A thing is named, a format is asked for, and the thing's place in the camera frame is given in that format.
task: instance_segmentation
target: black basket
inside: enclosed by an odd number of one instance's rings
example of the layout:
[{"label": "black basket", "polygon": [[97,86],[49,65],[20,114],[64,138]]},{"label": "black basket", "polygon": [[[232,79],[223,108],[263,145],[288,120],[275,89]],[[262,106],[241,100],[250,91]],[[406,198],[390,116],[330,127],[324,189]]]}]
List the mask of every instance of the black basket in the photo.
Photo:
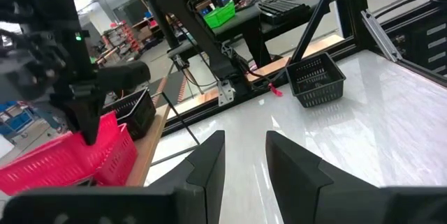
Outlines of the black basket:
[{"label": "black basket", "polygon": [[147,88],[104,107],[103,114],[113,110],[117,114],[118,124],[127,124],[132,140],[146,135],[155,116],[155,107]]},{"label": "black basket", "polygon": [[343,75],[328,53],[303,59],[287,67],[292,93],[305,108],[343,96]]}]

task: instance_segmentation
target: pink basket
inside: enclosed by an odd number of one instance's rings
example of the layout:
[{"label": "pink basket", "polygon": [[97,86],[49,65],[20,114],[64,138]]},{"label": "pink basket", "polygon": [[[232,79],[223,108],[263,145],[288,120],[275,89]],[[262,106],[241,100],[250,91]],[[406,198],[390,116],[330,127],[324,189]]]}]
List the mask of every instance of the pink basket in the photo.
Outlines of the pink basket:
[{"label": "pink basket", "polygon": [[101,117],[94,145],[80,133],[67,133],[0,169],[0,190],[8,195],[41,186],[68,186],[95,173],[119,137],[114,112]]},{"label": "pink basket", "polygon": [[124,186],[137,158],[137,149],[133,143],[127,125],[119,126],[120,136],[114,144],[93,178],[99,186]]}]

